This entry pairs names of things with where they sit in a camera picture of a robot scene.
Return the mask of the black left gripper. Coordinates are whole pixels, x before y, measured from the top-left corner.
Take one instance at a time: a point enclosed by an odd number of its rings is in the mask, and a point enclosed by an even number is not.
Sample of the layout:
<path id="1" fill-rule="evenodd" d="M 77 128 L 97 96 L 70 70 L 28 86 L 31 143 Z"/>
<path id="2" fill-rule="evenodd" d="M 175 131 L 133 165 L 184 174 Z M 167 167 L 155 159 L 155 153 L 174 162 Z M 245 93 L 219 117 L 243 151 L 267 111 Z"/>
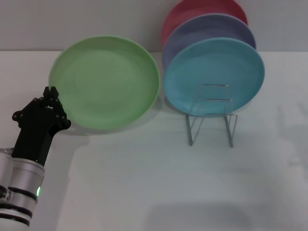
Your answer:
<path id="1" fill-rule="evenodd" d="M 21 129 L 12 157 L 31 160 L 42 166 L 46 163 L 55 135 L 53 128 L 57 126 L 56 119 L 62 130 L 71 126 L 56 87 L 45 87 L 43 96 L 34 98 L 22 110 L 14 112 L 12 119 Z"/>

